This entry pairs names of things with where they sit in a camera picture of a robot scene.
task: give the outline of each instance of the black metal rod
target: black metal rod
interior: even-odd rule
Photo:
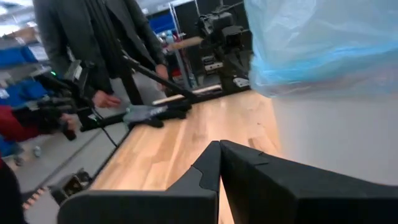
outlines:
[[[166,86],[167,88],[170,88],[171,90],[173,90],[174,92],[183,95],[185,98],[187,98],[188,100],[193,100],[195,98],[197,98],[196,94],[179,87],[177,84],[174,84],[168,80],[165,80],[161,77],[159,77],[154,71],[149,70],[146,67],[143,67],[142,65],[140,65],[137,61],[124,56],[124,59],[126,59],[126,61],[128,62],[128,64],[131,66],[132,69],[134,69],[137,72],[140,72],[141,74],[149,77],[152,80],[155,80],[156,82]]]
[[[122,114],[117,114],[117,115],[114,115],[114,116],[110,116],[108,118],[104,118],[104,119],[102,119],[100,121],[101,125],[99,125],[96,122],[88,123],[87,125],[81,127],[80,131],[81,132],[91,131],[93,129],[100,128],[101,126],[102,127],[107,127],[109,125],[121,123],[121,122],[123,122],[123,116],[124,115],[125,115],[125,113],[122,113]]]

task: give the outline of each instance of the wooden table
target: wooden table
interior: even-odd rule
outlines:
[[[185,120],[135,127],[93,184],[93,190],[165,190],[207,145],[227,139],[274,156],[280,152],[271,100],[254,91],[193,105]],[[233,223],[224,188],[220,223]]]

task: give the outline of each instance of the gray floor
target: gray floor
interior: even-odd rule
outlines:
[[[119,142],[126,134],[123,124],[108,126],[106,130],[115,142]],[[81,168],[93,175],[114,149],[101,130],[78,133],[78,138],[72,142],[59,134],[49,138],[41,146],[41,158],[27,161],[16,170],[23,192],[35,189],[39,184],[51,185]],[[55,224],[57,212],[58,205],[46,193],[25,215],[30,224]]]

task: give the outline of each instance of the blue plastic bag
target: blue plastic bag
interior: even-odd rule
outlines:
[[[398,92],[398,1],[245,0],[253,89],[269,97]]]

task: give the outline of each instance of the person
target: person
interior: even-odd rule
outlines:
[[[98,23],[91,20],[88,8],[81,0],[33,0],[36,23],[42,43],[56,73],[68,70],[71,57],[94,62],[99,70],[90,83],[96,90],[92,94],[94,104],[100,108],[127,107],[129,99],[118,77],[106,69],[96,29]],[[123,50],[143,66],[155,70],[168,79],[166,59],[156,35],[135,0],[105,0],[109,18]],[[144,104],[165,98],[158,84],[146,76],[135,73],[134,82]]]
[[[62,120],[68,123],[68,128],[74,130],[76,122],[69,114],[63,114]],[[5,140],[25,141],[40,135],[37,127],[23,127],[12,115],[10,106],[0,105],[0,135]],[[22,193],[15,173],[0,159],[0,217],[6,223],[26,224],[24,209],[22,208]]]

